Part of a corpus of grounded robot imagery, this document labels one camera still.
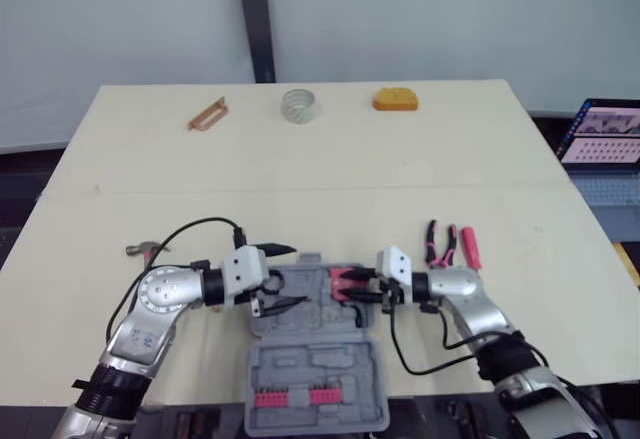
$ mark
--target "hammer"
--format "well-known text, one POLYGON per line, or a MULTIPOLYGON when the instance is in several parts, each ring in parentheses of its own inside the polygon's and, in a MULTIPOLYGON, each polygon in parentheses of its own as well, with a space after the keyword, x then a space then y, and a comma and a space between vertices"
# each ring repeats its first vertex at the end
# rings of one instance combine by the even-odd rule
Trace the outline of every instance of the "hammer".
POLYGON ((127 256, 136 256, 142 253, 142 257, 144 258, 144 267, 147 267, 149 261, 151 260, 151 256, 154 252, 156 252, 158 247, 160 247, 159 242, 144 241, 137 246, 127 246, 124 249, 124 252, 127 254, 127 256))

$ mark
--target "pink pliers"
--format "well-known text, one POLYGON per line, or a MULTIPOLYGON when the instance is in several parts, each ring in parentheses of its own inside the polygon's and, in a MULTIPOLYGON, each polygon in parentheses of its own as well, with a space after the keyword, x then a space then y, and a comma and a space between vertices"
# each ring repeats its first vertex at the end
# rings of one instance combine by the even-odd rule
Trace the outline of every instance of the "pink pliers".
POLYGON ((427 266, 429 267, 452 266, 453 254, 456 252, 456 246, 458 245, 458 231, 456 229, 456 226, 454 226, 453 224, 449 226, 447 230, 449 233, 447 250, 444 252, 442 257, 438 259, 435 244, 436 224, 437 222, 433 220, 429 222, 429 226, 427 227, 427 257, 425 261, 427 262, 427 266))

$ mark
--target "laptop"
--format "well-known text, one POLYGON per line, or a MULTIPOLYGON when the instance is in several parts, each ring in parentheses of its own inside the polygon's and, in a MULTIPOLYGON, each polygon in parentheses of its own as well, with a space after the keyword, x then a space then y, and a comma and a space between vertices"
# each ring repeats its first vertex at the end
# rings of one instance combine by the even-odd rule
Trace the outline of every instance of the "laptop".
POLYGON ((556 154, 609 238, 640 241, 640 100, 587 99, 556 154))

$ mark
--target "black cable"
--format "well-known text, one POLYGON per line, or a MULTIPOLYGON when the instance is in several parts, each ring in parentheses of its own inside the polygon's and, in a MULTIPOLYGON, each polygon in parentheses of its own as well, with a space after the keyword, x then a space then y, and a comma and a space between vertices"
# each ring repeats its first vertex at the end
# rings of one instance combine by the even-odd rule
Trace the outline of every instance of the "black cable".
MULTIPOLYGON (((239 247, 242 241, 244 241, 244 243, 246 244, 246 239, 244 238, 244 234, 242 232, 242 228, 240 226, 238 226, 238 224, 236 224, 235 222, 233 222, 230 219, 227 219, 226 217, 205 217, 202 219, 198 219, 197 221, 193 221, 190 222, 188 224, 185 224, 184 226, 176 229, 175 231, 173 231, 171 234, 169 234, 169 236, 160 243, 160 245, 157 247, 157 249, 155 250, 155 252, 153 254, 151 254, 151 257, 149 258, 149 262, 147 263, 147 265, 145 266, 144 270, 135 278, 135 280, 131 283, 131 285, 129 286, 129 288, 127 289, 127 292, 125 293, 125 295, 122 297, 122 299, 120 300, 120 302, 118 303, 118 305, 116 306, 115 310, 113 311, 113 313, 111 314, 111 317, 109 318, 109 322, 107 323, 107 328, 105 331, 105 338, 106 338, 106 342, 109 343, 109 341, 111 340, 111 330, 113 328, 113 323, 116 320, 116 317, 118 316, 118 314, 120 313, 120 311, 122 310, 122 306, 124 306, 124 303, 127 302, 127 298, 129 297, 129 295, 131 295, 131 292, 135 289, 135 287, 138 285, 138 283, 142 280, 142 278, 147 275, 149 273, 149 271, 151 269, 154 269, 154 265, 153 263, 155 262, 155 260, 157 259, 157 257, 160 255, 160 253, 162 252, 162 250, 167 247, 167 245, 181 232, 193 227, 193 226, 197 226, 199 224, 203 224, 205 222, 224 222, 225 224, 229 224, 231 227, 233 227, 233 234, 234 234, 234 243, 236 247, 239 247)), ((135 304, 135 300, 136 300, 136 295, 134 294, 133 296, 133 300, 131 302, 131 307, 129 309, 129 312, 131 312, 131 309, 133 308, 133 305, 135 304)))
POLYGON ((540 350, 538 350, 536 347, 534 347, 531 344, 529 344, 524 339, 520 339, 519 337, 514 336, 513 334, 509 334, 508 332, 503 332, 503 331, 485 331, 485 332, 481 332, 480 334, 476 334, 475 336, 471 336, 471 337, 468 337, 468 338, 463 339, 461 341, 455 342, 453 344, 447 344, 448 333, 449 333, 449 327, 447 325, 447 319, 445 318, 444 313, 442 312, 441 309, 438 309, 438 314, 440 315, 440 319, 442 320, 442 329, 443 329, 442 347, 444 347, 448 351, 450 351, 452 349, 457 349, 457 348, 462 347, 462 346, 466 346, 467 344, 470 344, 470 343, 475 342, 475 341, 477 341, 479 339, 484 339, 484 338, 490 337, 490 336, 506 337, 506 338, 518 340, 519 342, 524 344, 527 347, 527 349, 533 351, 538 356, 540 361, 546 367, 549 367, 549 361, 547 361, 547 358, 544 356, 544 354, 542 354, 542 352, 540 352, 540 350))
POLYGON ((350 307, 355 311, 355 324, 357 329, 362 329, 362 312, 360 312, 360 308, 357 304, 345 304, 342 301, 338 301, 338 304, 342 307, 350 307))
POLYGON ((402 355, 402 351, 400 350, 400 345, 398 344, 398 339, 396 338, 395 317, 396 317, 395 305, 392 303, 391 310, 389 311, 389 321, 391 326, 391 340, 393 341, 393 345, 396 348, 396 352, 398 353, 398 357, 400 358, 400 362, 402 363, 402 366, 404 367, 405 371, 407 371, 409 374, 413 376, 426 376, 428 374, 432 374, 434 372, 438 372, 443 369, 446 369, 447 367, 451 367, 456 364, 459 364, 460 362, 468 361, 469 359, 473 359, 475 357, 473 354, 469 354, 467 356, 459 357, 452 361, 445 362, 444 364, 440 364, 439 366, 432 367, 431 369, 425 369, 424 371, 414 371, 407 365, 407 362, 404 360, 404 356, 402 355))
POLYGON ((574 383, 567 381, 563 377, 560 377, 560 376, 556 376, 556 377, 560 382, 562 382, 565 386, 567 386, 567 390, 572 396, 576 398, 576 401, 580 402, 580 399, 578 398, 578 396, 580 396, 584 401, 588 402, 589 405, 597 411, 601 419, 609 428, 609 431, 611 432, 611 436, 613 437, 613 439, 620 439, 620 433, 618 432, 618 429, 616 428, 611 418, 609 418, 609 415, 607 414, 607 412, 602 408, 602 406, 600 406, 600 404, 598 404, 598 401, 596 401, 593 397, 591 397, 586 392, 581 391, 578 388, 578 386, 576 386, 574 383))

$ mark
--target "plastic tool case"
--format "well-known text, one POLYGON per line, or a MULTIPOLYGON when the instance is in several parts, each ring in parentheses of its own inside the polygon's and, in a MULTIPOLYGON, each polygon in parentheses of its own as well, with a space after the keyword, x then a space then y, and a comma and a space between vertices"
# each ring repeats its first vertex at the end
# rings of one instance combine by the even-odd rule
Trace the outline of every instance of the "plastic tool case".
POLYGON ((319 254, 303 254, 296 265, 273 268, 284 285, 278 296, 259 295, 265 306, 283 296, 309 300, 251 320, 251 330, 262 339, 249 352, 244 426, 250 436, 373 432, 389 426, 380 354, 366 333, 373 308, 341 305, 331 296, 330 270, 353 266, 322 264, 319 254))

